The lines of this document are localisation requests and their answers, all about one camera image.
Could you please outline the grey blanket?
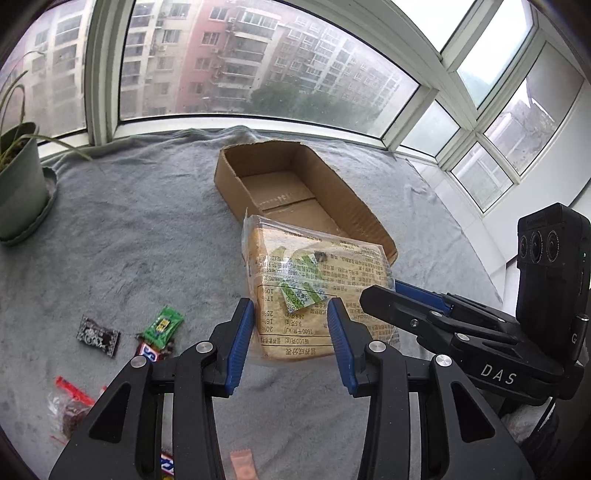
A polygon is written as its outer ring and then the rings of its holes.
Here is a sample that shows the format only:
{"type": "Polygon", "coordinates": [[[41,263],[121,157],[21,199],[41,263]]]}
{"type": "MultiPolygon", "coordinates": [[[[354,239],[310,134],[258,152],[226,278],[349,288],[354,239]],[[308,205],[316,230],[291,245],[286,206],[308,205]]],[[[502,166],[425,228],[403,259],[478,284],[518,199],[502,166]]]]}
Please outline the grey blanket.
{"type": "MultiPolygon", "coordinates": [[[[63,376],[90,395],[134,355],[137,334],[169,306],[184,316],[177,351],[207,338],[249,293],[242,226],[213,183],[225,146],[259,142],[245,127],[129,137],[54,157],[53,208],[25,242],[1,252],[1,425],[47,478],[62,447],[47,395],[63,376]],[[120,332],[116,355],[76,340],[83,316],[120,332]]],[[[263,479],[353,479],[368,403],[329,358],[249,360],[214,403],[221,453],[252,451],[263,479]]]]}

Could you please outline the pink snack packet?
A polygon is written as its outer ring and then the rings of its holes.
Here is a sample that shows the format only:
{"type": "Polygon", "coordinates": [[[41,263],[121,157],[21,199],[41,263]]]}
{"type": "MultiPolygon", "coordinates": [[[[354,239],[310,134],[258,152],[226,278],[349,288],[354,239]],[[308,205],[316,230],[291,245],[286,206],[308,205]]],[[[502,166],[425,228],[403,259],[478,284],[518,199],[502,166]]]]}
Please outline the pink snack packet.
{"type": "Polygon", "coordinates": [[[254,464],[252,451],[243,449],[232,451],[230,454],[230,461],[235,470],[235,478],[238,480],[257,480],[259,476],[256,473],[256,465],[254,464]]]}

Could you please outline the snickers bar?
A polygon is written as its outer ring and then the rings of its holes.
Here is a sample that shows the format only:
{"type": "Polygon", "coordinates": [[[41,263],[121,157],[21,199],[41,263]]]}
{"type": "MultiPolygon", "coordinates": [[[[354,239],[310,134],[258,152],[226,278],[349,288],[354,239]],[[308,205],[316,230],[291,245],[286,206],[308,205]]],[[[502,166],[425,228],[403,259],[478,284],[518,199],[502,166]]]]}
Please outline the snickers bar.
{"type": "Polygon", "coordinates": [[[160,454],[160,469],[163,479],[174,478],[174,461],[173,458],[166,452],[160,454]]]}
{"type": "Polygon", "coordinates": [[[172,356],[174,350],[174,341],[170,340],[166,346],[162,349],[156,349],[154,346],[140,341],[137,345],[135,355],[141,355],[146,357],[150,362],[163,361],[172,356]]]}

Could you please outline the clear red snack bag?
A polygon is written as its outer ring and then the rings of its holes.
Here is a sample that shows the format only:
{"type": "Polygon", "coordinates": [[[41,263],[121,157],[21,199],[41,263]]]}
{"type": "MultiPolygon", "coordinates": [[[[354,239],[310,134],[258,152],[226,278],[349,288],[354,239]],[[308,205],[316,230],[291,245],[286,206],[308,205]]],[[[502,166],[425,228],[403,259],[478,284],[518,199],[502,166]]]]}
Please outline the clear red snack bag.
{"type": "Polygon", "coordinates": [[[47,395],[50,437],[61,445],[66,445],[105,391],[106,387],[102,386],[98,393],[92,396],[63,376],[58,376],[47,395]]]}

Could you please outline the packaged bread loaf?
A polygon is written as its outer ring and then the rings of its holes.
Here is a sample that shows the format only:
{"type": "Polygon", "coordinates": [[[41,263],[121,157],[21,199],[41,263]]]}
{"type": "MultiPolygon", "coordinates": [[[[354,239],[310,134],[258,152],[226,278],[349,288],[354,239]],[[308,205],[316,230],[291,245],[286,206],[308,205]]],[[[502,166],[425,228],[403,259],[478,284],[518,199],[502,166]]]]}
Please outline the packaged bread loaf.
{"type": "Polygon", "coordinates": [[[257,353],[294,362],[332,355],[329,300],[339,297],[349,317],[389,343],[394,326],[363,313],[363,289],[392,287],[382,246],[252,215],[242,223],[242,257],[256,303],[257,353]]]}

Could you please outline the green candy wrapper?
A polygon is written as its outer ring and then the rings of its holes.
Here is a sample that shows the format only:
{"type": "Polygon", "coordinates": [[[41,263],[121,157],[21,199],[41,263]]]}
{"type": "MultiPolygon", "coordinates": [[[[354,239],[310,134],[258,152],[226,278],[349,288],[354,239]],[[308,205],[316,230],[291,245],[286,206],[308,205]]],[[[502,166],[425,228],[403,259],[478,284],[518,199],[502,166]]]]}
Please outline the green candy wrapper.
{"type": "Polygon", "coordinates": [[[144,342],[156,350],[162,350],[174,336],[177,328],[184,322],[184,316],[169,306],[165,306],[140,336],[144,342]]]}

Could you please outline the green potted plant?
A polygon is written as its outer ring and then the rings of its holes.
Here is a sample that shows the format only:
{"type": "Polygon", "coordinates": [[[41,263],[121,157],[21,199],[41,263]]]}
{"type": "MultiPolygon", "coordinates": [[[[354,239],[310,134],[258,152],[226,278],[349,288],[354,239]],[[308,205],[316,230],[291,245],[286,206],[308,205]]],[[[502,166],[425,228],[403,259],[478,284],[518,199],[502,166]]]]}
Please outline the green potted plant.
{"type": "Polygon", "coordinates": [[[1,244],[29,238],[45,220],[57,195],[57,174],[44,167],[39,142],[58,145],[84,160],[91,157],[58,138],[42,135],[26,119],[25,72],[11,70],[1,84],[1,244]]]}

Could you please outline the brown cardboard box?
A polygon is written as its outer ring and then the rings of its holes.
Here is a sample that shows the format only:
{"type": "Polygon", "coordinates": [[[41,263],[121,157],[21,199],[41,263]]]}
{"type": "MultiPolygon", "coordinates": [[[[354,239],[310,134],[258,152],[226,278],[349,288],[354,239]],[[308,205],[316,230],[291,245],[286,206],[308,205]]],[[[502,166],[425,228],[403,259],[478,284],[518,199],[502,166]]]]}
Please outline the brown cardboard box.
{"type": "Polygon", "coordinates": [[[259,215],[281,223],[398,250],[377,216],[310,147],[271,140],[224,147],[214,184],[235,218],[259,215]]]}

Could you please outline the black white snack packet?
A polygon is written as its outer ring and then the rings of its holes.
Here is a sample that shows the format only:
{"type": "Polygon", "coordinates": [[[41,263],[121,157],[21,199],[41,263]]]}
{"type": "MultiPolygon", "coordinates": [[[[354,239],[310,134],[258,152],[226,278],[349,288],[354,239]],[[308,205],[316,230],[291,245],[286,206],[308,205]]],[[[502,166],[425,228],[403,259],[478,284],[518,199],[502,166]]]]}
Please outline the black white snack packet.
{"type": "Polygon", "coordinates": [[[93,319],[83,316],[79,324],[76,340],[101,351],[109,358],[116,355],[120,332],[99,325],[93,319]]]}

